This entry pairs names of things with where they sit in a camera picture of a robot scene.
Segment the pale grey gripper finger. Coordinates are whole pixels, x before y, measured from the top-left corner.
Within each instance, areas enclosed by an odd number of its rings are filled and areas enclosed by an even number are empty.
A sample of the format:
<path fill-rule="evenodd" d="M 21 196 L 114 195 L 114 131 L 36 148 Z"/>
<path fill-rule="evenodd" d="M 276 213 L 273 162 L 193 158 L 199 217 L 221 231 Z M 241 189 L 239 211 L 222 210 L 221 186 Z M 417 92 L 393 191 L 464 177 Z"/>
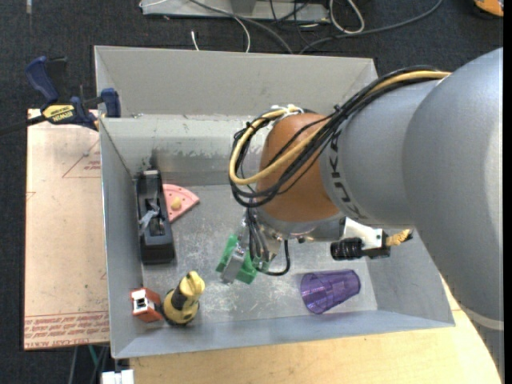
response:
<path fill-rule="evenodd" d="M 223 269 L 221 271 L 221 280 L 224 283 L 233 283 L 245 261 L 246 250 L 240 247 L 234 247 L 224 253 L 222 257 Z"/>

